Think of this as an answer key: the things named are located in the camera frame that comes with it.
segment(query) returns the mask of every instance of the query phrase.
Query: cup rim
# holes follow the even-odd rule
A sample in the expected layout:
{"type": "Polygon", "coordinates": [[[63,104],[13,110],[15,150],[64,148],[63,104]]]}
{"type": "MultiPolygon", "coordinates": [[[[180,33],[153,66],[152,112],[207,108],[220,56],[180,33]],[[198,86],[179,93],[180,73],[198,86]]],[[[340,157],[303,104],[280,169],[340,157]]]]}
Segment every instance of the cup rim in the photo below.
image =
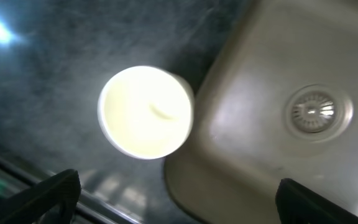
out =
{"type": "Polygon", "coordinates": [[[182,83],[175,77],[174,74],[167,72],[163,69],[160,68],[156,68],[156,67],[152,67],[152,66],[147,66],[147,65],[139,65],[139,66],[134,66],[134,67],[129,67],[126,68],[122,71],[120,71],[119,73],[113,75],[108,81],[107,83],[103,86],[101,93],[99,95],[99,100],[98,100],[98,121],[99,121],[99,125],[102,129],[102,132],[104,134],[104,136],[107,138],[107,140],[118,150],[121,151],[122,153],[124,153],[127,156],[131,156],[134,157],[136,159],[145,159],[145,160],[150,160],[150,159],[158,159],[161,157],[165,157],[171,153],[173,153],[174,151],[176,151],[178,148],[180,148],[180,146],[188,139],[188,136],[190,135],[191,129],[193,127],[193,119],[194,119],[194,114],[193,114],[193,96],[191,93],[189,93],[189,91],[185,86],[182,85],[182,83]],[[163,153],[159,154],[159,155],[153,155],[153,156],[147,156],[147,155],[143,155],[140,153],[136,153],[136,152],[129,152],[128,150],[125,150],[124,147],[120,146],[118,144],[118,142],[116,142],[114,140],[114,137],[112,136],[112,134],[108,131],[107,125],[106,125],[106,117],[104,114],[104,110],[103,107],[105,105],[106,102],[106,97],[107,97],[107,93],[109,91],[109,87],[112,85],[112,83],[115,81],[115,79],[120,75],[123,74],[124,72],[127,72],[128,70],[132,70],[135,68],[147,68],[147,69],[153,69],[159,72],[163,72],[166,73],[167,75],[170,75],[172,78],[174,78],[184,89],[185,93],[187,94],[187,97],[189,99],[189,104],[190,104],[190,111],[191,111],[191,115],[190,115],[190,120],[189,120],[189,125],[188,125],[188,130],[187,133],[184,135],[184,138],[181,141],[178,141],[179,144],[177,147],[172,147],[172,149],[164,151],[163,153]]]}

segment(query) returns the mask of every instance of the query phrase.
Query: metal sink basin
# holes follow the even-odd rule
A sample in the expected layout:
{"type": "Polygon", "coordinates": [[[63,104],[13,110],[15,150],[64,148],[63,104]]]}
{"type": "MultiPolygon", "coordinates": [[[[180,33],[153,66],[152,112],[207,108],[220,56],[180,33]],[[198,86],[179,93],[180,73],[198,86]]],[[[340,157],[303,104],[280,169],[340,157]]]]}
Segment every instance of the metal sink basin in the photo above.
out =
{"type": "Polygon", "coordinates": [[[177,204],[210,223],[280,223],[285,177],[358,216],[358,1],[257,1],[165,177],[177,204]]]}

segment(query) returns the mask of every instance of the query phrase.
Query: black stone countertop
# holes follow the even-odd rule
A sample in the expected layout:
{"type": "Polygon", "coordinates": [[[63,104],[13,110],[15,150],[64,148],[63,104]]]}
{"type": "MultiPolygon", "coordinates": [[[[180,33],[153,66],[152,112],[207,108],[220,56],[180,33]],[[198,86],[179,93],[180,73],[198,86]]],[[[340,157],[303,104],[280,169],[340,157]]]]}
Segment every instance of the black stone countertop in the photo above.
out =
{"type": "Polygon", "coordinates": [[[135,221],[195,222],[168,197],[163,159],[108,143],[98,96],[135,65],[197,91],[247,2],[0,0],[0,145],[47,172],[78,170],[85,190],[135,221]]]}

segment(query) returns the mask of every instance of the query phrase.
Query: white bowl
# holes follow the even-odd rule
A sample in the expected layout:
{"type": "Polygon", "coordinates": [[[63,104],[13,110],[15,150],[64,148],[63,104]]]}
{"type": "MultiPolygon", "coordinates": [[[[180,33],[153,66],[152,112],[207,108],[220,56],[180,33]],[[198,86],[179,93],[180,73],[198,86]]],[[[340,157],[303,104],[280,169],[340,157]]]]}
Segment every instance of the white bowl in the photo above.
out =
{"type": "Polygon", "coordinates": [[[136,66],[104,86],[98,119],[116,149],[138,159],[156,159],[186,141],[193,125],[193,103],[184,79],[159,68],[136,66]]]}

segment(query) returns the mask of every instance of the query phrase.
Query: drain ring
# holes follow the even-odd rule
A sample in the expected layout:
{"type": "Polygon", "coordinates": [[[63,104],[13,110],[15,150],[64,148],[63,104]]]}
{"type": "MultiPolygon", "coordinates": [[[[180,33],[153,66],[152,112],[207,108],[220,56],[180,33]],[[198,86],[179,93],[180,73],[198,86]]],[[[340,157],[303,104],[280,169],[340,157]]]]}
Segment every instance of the drain ring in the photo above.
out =
{"type": "Polygon", "coordinates": [[[346,129],[353,106],[345,93],[324,85],[311,85],[291,97],[285,114],[287,126],[295,136],[325,141],[346,129]]]}

